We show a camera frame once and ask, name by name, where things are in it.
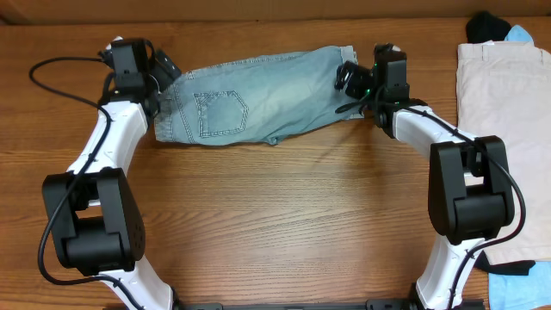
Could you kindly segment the light blue denim shorts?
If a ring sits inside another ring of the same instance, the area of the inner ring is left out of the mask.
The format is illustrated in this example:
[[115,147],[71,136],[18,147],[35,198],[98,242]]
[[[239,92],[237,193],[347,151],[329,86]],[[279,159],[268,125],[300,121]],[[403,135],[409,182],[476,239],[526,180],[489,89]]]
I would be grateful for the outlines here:
[[161,142],[277,145],[357,112],[336,90],[337,68],[357,62],[352,46],[263,55],[182,74],[161,95],[155,135]]

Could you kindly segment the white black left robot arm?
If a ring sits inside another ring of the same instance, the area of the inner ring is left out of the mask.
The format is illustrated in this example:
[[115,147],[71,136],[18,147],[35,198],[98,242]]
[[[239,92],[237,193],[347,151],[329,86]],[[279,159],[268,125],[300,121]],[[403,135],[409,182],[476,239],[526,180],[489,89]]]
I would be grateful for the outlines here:
[[50,283],[102,282],[126,309],[180,309],[176,290],[145,257],[145,226],[127,181],[135,149],[158,114],[161,91],[180,71],[147,39],[114,39],[96,126],[66,172],[42,184],[48,222],[37,264]]

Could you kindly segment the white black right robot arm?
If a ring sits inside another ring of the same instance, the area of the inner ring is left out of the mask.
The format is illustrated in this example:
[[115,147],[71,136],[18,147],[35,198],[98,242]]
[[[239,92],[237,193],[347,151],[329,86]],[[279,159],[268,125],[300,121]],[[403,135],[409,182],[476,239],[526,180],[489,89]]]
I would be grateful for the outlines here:
[[499,231],[514,218],[522,194],[509,172],[499,137],[466,133],[410,96],[407,56],[393,44],[374,49],[368,69],[349,60],[337,68],[335,87],[353,98],[337,108],[369,112],[387,136],[429,161],[428,214],[436,231],[424,273],[402,299],[372,299],[368,309],[482,309],[462,291],[483,249],[503,242]]

